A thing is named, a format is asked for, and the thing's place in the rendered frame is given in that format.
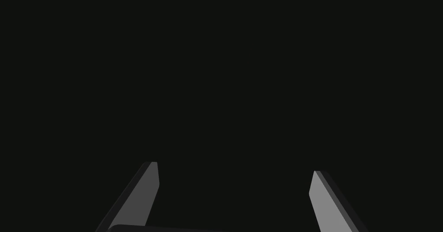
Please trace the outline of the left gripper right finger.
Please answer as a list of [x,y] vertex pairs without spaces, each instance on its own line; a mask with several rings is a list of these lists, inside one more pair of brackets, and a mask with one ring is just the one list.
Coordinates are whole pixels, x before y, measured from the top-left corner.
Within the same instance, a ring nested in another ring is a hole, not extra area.
[[369,232],[327,172],[313,172],[309,198],[321,232]]

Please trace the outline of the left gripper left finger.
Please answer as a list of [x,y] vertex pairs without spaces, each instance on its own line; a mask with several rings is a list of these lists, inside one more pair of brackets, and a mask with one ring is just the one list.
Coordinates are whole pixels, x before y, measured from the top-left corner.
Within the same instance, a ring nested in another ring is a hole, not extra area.
[[159,185],[157,162],[145,162],[95,232],[107,232],[116,225],[145,226]]

